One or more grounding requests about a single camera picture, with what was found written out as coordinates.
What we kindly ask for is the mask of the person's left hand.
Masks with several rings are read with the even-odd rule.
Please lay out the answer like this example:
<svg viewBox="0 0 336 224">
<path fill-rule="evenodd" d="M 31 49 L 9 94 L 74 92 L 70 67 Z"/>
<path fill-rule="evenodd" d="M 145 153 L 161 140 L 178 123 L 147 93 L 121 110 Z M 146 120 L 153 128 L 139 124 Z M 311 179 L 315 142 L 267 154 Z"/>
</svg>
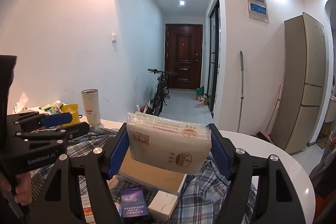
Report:
<svg viewBox="0 0 336 224">
<path fill-rule="evenodd" d="M 23 206 L 29 205 L 32 202 L 32 186 L 31 186 L 31 173 L 23 173 L 17 175 L 18 185 L 15 188 L 16 195 L 14 196 L 15 202 Z M 1 192 L 11 191 L 11 185 L 1 173 Z"/>
</svg>

